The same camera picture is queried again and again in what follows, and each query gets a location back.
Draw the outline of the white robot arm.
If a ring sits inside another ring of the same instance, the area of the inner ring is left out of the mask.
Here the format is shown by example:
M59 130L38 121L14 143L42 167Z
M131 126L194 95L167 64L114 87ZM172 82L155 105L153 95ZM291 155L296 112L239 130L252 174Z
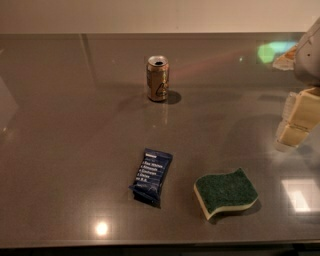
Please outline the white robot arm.
M297 148L320 123L320 18L291 47L273 62L273 67L294 72L307 86L290 92L276 131L275 148L286 152Z

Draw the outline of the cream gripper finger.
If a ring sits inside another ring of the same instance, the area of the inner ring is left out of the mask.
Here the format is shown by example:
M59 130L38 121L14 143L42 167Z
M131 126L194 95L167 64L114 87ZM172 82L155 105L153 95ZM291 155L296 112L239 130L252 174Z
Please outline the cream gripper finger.
M297 148L320 123L320 88L290 92L276 131L275 148L280 152Z

